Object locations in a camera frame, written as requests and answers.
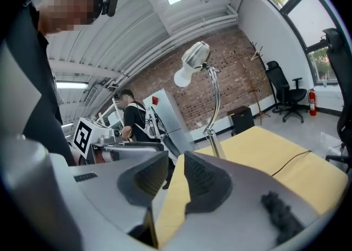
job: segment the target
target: office chair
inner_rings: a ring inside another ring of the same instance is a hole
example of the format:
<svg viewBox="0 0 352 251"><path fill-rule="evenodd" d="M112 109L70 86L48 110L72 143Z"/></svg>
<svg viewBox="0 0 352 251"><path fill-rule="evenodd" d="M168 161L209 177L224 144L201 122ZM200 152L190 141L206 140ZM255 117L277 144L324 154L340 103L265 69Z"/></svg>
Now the office chair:
<svg viewBox="0 0 352 251"><path fill-rule="evenodd" d="M326 160L334 160L348 165L347 172L352 167L352 56L348 47L335 28L323 30L328 42L326 52L331 67L334 70L341 88L344 107L339 121L337 133L342 141L342 146L347 149L347 156L327 155Z"/></svg>
<svg viewBox="0 0 352 251"><path fill-rule="evenodd" d="M302 115L298 112L298 102L304 99L307 94L306 89L299 89L298 87L298 81L302 78L293 79L292 81L296 82L296 89L290 90L290 86L279 64L276 61L270 61L267 65L268 69L265 73L275 86L277 100L282 104L289 106L289 108L279 110L280 114L282 111L288 111L288 113L282 118L282 122L285 123L291 113L295 113L301 118L301 123L304 123Z"/></svg>

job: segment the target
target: brick wall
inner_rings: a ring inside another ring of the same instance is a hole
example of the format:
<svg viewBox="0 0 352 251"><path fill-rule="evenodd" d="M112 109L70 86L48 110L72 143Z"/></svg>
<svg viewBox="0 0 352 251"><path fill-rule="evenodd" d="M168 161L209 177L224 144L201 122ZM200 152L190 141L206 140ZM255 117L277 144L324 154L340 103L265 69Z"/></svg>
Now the brick wall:
<svg viewBox="0 0 352 251"><path fill-rule="evenodd" d="M192 76L192 82L187 87L179 88L175 85L173 77L182 66L181 57L184 52L200 40L210 45L211 54L208 63L221 71L218 73L221 91L218 119L225 117L229 110L256 102L254 94L249 92L249 83L234 51L246 66L249 77L258 89L258 99L264 99L271 94L260 61L259 59L250 61L252 57L252 50L248 49L250 41L237 26L186 43L144 69L124 88L130 89L140 102L163 88L171 92L190 130L205 126L212 116L215 102L211 79L208 72L199 72Z"/></svg>

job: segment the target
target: white lamp shade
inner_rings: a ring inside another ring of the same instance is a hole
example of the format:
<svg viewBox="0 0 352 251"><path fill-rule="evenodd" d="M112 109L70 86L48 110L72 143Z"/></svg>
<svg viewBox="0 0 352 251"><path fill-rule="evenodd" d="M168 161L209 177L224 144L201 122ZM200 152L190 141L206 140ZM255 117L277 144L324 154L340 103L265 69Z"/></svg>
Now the white lamp shade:
<svg viewBox="0 0 352 251"><path fill-rule="evenodd" d="M175 84L177 86L181 87L181 88L184 88L185 86L188 86L190 84L190 82L191 82L192 74L193 73L186 72L184 67L182 67L174 75Z"/></svg>
<svg viewBox="0 0 352 251"><path fill-rule="evenodd" d="M188 86L192 74L201 71L201 65L208 59L210 54L209 45L204 42L195 43L182 56L183 67L174 75L175 84L181 88Z"/></svg>

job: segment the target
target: chair armrest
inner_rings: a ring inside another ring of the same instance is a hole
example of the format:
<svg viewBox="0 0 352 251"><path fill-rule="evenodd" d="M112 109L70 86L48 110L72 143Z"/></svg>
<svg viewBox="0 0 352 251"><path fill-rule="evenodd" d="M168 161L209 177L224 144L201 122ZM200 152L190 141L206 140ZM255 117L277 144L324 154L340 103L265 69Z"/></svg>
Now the chair armrest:
<svg viewBox="0 0 352 251"><path fill-rule="evenodd" d="M298 81L299 80L301 80L302 79L302 77L301 78L296 78L296 79L293 79L292 81L296 81L296 89L298 89Z"/></svg>

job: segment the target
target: floor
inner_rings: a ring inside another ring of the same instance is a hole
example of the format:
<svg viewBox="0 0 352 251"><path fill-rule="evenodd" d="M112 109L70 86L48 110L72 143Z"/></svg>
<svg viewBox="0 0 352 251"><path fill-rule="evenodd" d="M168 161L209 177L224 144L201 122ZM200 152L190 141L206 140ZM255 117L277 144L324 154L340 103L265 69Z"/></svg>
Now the floor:
<svg viewBox="0 0 352 251"><path fill-rule="evenodd" d="M336 125L338 117L318 112L316 116L311 116L304 110L300 111L304 118L304 123L296 118L294 114L287 119L285 123L282 122L282 115L268 111L270 117L263 116L262 124L260 119L255 120L256 126L262 127L280 135L304 148L314 152L316 155L324 158L327 154L340 155L341 141L338 138ZM225 140L231 137L231 132L226 132L218 136L219 140ZM198 149L210 146L209 141L201 141L196 144ZM344 169L343 165L335 162L335 166ZM160 189L153 200L153 217L156 220L164 198L166 190Z"/></svg>

